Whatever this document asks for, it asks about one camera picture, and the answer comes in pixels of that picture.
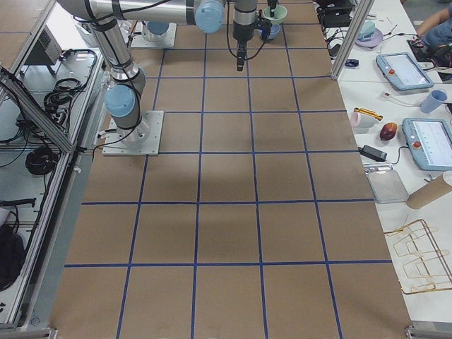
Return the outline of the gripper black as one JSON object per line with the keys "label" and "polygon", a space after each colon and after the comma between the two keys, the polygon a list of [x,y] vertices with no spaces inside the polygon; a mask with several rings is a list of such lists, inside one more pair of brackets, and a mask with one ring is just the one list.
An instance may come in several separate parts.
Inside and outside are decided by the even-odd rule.
{"label": "gripper black", "polygon": [[[270,16],[275,16],[276,6],[278,5],[277,0],[269,0],[269,11]],[[237,41],[237,71],[241,72],[244,69],[245,55],[241,52],[246,51],[246,46],[249,40],[254,36],[254,24],[241,25],[238,23],[233,23],[233,38]]]}

